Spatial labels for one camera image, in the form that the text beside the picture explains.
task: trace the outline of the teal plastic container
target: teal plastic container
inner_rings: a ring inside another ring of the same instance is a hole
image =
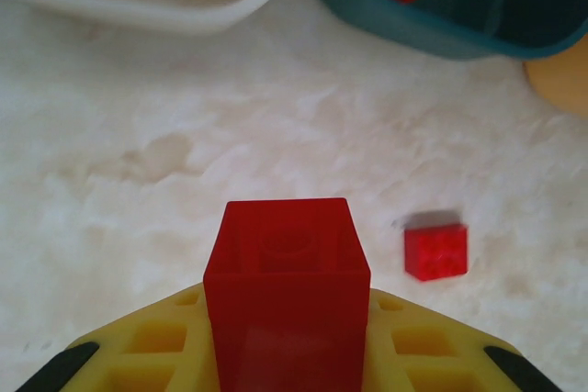
[[[548,57],[588,32],[588,0],[322,0],[350,25],[451,59]]]

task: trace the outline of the black rubber edge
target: black rubber edge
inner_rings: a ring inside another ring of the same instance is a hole
[[[522,355],[497,346],[486,346],[484,351],[521,392],[562,392]]]
[[[99,347],[98,343],[88,342],[58,353],[17,392],[59,392]]]

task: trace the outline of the white marble surface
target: white marble surface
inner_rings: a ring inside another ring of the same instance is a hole
[[[182,39],[0,3],[0,389],[201,280],[232,199],[345,196],[373,285],[588,384],[588,124],[520,63],[447,62],[273,0]],[[469,274],[419,284],[401,224],[454,208]]]

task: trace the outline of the white table surface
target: white table surface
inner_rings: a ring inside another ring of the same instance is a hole
[[[519,62],[448,62],[272,0],[207,39],[0,2],[0,390],[201,280],[233,199],[345,196],[374,287],[588,384],[588,124]],[[456,209],[469,273],[420,284],[402,222]]]

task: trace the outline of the yellow lego brick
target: yellow lego brick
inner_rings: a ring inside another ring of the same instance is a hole
[[[95,330],[69,348],[84,343],[99,348],[65,378],[62,392],[220,392],[202,284]],[[519,354],[489,334],[372,289],[362,392],[520,392],[486,354],[488,346]]]

